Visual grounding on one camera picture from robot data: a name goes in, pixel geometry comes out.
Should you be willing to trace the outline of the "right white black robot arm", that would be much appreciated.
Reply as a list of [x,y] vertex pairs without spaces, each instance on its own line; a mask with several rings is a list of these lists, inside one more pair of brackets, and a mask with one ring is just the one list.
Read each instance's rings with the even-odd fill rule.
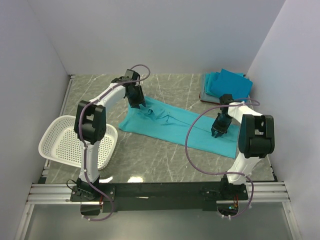
[[244,189],[246,177],[251,175],[256,164],[274,151],[274,118],[234,100],[231,94],[222,95],[219,102],[221,112],[211,126],[211,135],[218,138],[226,134],[233,119],[240,124],[239,153],[219,187],[221,197],[230,200]]

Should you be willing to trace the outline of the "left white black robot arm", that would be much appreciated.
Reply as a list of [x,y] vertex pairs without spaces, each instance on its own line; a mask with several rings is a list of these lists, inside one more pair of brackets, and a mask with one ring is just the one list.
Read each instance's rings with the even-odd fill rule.
[[123,76],[113,79],[98,96],[78,103],[74,132],[80,141],[82,159],[76,186],[88,201],[94,201],[100,195],[98,151],[107,130],[107,110],[124,98],[131,108],[145,107],[141,81],[138,72],[133,68],[127,69]]

